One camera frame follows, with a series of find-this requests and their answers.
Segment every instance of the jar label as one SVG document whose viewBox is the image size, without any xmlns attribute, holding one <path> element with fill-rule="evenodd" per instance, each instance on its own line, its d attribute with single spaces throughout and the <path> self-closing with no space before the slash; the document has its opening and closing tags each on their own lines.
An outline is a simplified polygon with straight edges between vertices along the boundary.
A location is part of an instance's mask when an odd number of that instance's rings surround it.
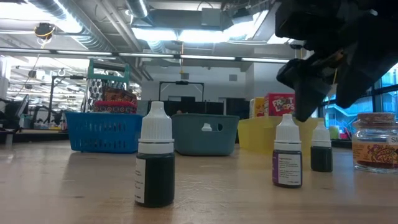
<svg viewBox="0 0 398 224">
<path fill-rule="evenodd" d="M 398 164 L 398 145 L 379 142 L 353 142 L 354 161 L 365 166 Z"/>
<path fill-rule="evenodd" d="M 388 136 L 388 145 L 397 146 L 398 145 L 398 136 Z"/>
<path fill-rule="evenodd" d="M 136 159 L 135 198 L 136 202 L 145 203 L 145 159 Z"/>
</svg>

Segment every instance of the cereal box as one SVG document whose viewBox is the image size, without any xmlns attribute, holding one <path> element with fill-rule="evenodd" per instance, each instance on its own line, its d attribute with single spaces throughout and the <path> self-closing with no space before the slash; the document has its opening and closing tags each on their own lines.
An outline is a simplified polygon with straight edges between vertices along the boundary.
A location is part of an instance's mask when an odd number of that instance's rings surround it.
<svg viewBox="0 0 398 224">
<path fill-rule="evenodd" d="M 250 101 L 250 118 L 264 116 L 264 98 L 256 97 Z"/>
<path fill-rule="evenodd" d="M 282 116 L 293 113 L 295 108 L 294 93 L 268 93 L 264 97 L 264 114 L 269 116 Z"/>
</svg>

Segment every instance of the small plastic bottle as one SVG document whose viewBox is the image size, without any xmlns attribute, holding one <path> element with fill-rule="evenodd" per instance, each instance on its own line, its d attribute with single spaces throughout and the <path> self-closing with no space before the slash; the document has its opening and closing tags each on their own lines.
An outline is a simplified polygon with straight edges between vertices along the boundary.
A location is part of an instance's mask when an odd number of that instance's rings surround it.
<svg viewBox="0 0 398 224">
<path fill-rule="evenodd" d="M 136 159 L 135 200 L 143 207 L 164 207 L 174 200 L 175 157 L 172 120 L 163 102 L 154 101 L 142 119 Z"/>
<path fill-rule="evenodd" d="M 311 169 L 318 172 L 333 171 L 330 133 L 323 121 L 318 123 L 312 133 Z"/>
<path fill-rule="evenodd" d="M 272 181 L 278 187 L 300 188 L 303 182 L 303 157 L 299 127 L 291 114 L 284 114 L 276 127 L 272 155 Z"/>
<path fill-rule="evenodd" d="M 211 128 L 210 124 L 205 123 L 201 130 L 202 131 L 212 131 L 213 129 Z"/>
</svg>

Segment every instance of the spice jar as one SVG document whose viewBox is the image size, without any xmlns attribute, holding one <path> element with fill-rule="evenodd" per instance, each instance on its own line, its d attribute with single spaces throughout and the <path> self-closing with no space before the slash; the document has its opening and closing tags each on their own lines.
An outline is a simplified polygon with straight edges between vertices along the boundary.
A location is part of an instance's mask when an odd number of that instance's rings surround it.
<svg viewBox="0 0 398 224">
<path fill-rule="evenodd" d="M 363 113 L 354 123 L 354 166 L 378 173 L 398 172 L 398 124 L 392 113 Z"/>
</svg>

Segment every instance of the jar lid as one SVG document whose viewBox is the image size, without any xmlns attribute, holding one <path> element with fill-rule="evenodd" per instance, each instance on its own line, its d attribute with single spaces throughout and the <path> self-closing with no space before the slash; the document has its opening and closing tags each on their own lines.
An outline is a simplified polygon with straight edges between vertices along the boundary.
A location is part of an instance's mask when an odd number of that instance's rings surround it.
<svg viewBox="0 0 398 224">
<path fill-rule="evenodd" d="M 358 126 L 395 126 L 396 116 L 393 113 L 360 113 L 355 124 Z"/>
</svg>

